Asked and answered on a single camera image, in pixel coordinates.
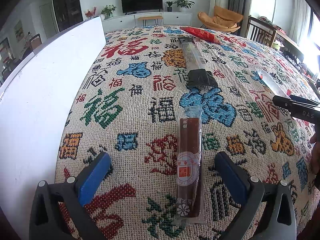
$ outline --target potted plant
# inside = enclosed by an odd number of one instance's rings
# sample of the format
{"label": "potted plant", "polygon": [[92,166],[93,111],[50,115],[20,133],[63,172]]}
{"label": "potted plant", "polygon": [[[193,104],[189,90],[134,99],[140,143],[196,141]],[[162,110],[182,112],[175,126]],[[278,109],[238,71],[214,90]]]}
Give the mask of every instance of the potted plant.
{"label": "potted plant", "polygon": [[173,4],[173,2],[171,2],[171,1],[166,1],[165,2],[167,5],[168,5],[168,7],[167,7],[167,12],[172,12],[172,4]]}
{"label": "potted plant", "polygon": [[88,10],[88,11],[85,13],[86,17],[89,18],[89,19],[93,18],[93,17],[96,15],[96,10],[97,10],[96,7],[94,7],[92,11],[89,11],[89,10]]}
{"label": "potted plant", "polygon": [[187,9],[191,8],[191,6],[195,4],[195,2],[190,0],[175,0],[174,3],[177,4],[181,12],[186,12]]}
{"label": "potted plant", "polygon": [[116,10],[116,6],[114,5],[106,5],[102,11],[101,11],[101,14],[104,14],[106,16],[106,18],[110,18],[110,17],[113,17],[113,14],[112,12],[114,12]]}

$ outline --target white flower logo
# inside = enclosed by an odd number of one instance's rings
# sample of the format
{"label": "white flower logo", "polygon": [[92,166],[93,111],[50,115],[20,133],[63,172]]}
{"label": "white flower logo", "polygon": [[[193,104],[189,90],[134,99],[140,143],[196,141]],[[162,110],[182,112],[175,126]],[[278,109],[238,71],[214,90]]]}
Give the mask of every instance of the white flower logo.
{"label": "white flower logo", "polygon": [[177,212],[178,215],[184,217],[190,212],[189,206],[186,206],[186,204],[179,205],[179,207],[177,208]]}

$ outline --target screw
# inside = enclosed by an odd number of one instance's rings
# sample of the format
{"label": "screw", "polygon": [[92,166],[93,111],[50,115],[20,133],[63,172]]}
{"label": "screw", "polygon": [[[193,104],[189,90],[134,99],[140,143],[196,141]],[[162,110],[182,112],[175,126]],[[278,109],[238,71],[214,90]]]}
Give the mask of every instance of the screw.
{"label": "screw", "polygon": [[258,179],[257,176],[251,176],[251,177],[250,177],[250,180],[251,180],[252,182],[255,182],[255,183],[257,183],[257,182],[259,181],[259,179]]}
{"label": "screw", "polygon": [[68,183],[74,183],[75,180],[76,180],[75,177],[69,177],[69,178],[67,178],[67,182],[68,182]]}
{"label": "screw", "polygon": [[39,187],[43,187],[45,185],[45,181],[41,180],[38,185],[39,185]]}
{"label": "screw", "polygon": [[284,179],[281,179],[280,184],[282,186],[287,186],[288,185],[288,183]]}

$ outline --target person's hand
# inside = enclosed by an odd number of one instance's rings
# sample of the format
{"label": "person's hand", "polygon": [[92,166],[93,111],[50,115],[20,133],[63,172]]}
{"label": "person's hand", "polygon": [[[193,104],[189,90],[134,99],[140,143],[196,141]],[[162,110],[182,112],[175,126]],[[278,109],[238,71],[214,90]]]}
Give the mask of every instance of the person's hand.
{"label": "person's hand", "polygon": [[320,170],[320,142],[317,142],[317,136],[314,134],[309,141],[311,144],[316,143],[311,151],[311,168],[314,174],[317,174]]}

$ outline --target packaged sausage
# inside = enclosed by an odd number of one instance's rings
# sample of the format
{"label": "packaged sausage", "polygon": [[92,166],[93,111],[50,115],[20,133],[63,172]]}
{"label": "packaged sausage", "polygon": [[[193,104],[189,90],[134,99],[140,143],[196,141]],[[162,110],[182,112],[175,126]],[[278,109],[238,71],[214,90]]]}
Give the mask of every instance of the packaged sausage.
{"label": "packaged sausage", "polygon": [[177,203],[175,224],[203,224],[202,106],[178,110]]}

